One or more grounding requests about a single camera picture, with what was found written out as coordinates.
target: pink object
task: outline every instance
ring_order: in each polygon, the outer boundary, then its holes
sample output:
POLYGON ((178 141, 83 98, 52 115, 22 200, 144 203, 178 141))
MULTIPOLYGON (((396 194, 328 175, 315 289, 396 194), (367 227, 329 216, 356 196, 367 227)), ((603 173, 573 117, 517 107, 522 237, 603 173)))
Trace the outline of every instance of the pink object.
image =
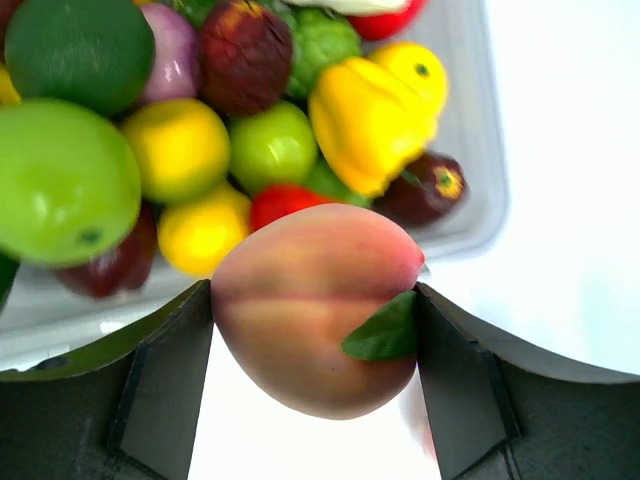
POLYGON ((156 41, 156 59, 139 105, 195 98, 200 88, 198 35, 179 13, 159 3, 140 6, 156 41))

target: yellow bell pepper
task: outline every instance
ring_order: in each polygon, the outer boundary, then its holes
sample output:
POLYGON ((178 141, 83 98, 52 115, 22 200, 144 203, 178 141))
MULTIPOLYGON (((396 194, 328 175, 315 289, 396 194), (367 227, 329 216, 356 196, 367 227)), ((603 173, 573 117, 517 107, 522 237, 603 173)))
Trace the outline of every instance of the yellow bell pepper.
POLYGON ((20 94, 13 87, 7 68, 0 63, 0 107, 15 105, 20 101, 20 94))
MULTIPOLYGON (((410 64, 351 57, 330 66, 309 97, 309 117, 327 163, 351 190, 370 198, 384 194, 437 133, 444 99, 434 101, 412 78, 424 74, 420 54, 428 52, 432 63, 435 56, 422 46, 411 48, 418 56, 410 64)), ((439 84, 446 85, 446 77, 439 84)), ((439 94, 446 95, 446 88, 439 94)))

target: garlic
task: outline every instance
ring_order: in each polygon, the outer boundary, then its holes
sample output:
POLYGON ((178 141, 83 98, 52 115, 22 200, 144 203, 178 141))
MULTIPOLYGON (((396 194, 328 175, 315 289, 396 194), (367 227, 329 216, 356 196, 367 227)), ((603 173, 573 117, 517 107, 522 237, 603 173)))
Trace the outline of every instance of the garlic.
POLYGON ((328 8, 342 15, 378 15, 404 10, 409 0, 284 0, 299 7, 328 8))

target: red tomato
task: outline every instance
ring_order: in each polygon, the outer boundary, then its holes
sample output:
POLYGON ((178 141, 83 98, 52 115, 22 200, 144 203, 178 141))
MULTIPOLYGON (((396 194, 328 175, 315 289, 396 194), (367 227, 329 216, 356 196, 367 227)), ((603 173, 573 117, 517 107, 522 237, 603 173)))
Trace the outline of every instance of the red tomato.
POLYGON ((406 9, 397 13, 383 13, 367 17, 349 15, 347 20, 364 40, 377 42, 400 33, 420 13, 427 0, 409 0, 406 9))
POLYGON ((272 185, 253 198, 249 227, 255 232, 290 213, 325 203, 341 202, 298 185, 272 185))

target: green apple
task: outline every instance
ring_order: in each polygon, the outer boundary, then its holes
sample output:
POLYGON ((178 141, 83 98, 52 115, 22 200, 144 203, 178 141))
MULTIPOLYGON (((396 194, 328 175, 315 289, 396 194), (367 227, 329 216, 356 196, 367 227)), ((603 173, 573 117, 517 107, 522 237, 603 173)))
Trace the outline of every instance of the green apple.
POLYGON ((258 115, 234 119, 229 138, 229 171, 249 195, 274 183, 302 183, 318 157, 309 119, 284 101, 258 115))
POLYGON ((118 129, 68 102, 0 109, 0 250, 28 263, 84 263, 122 240, 140 209, 140 173, 118 129))

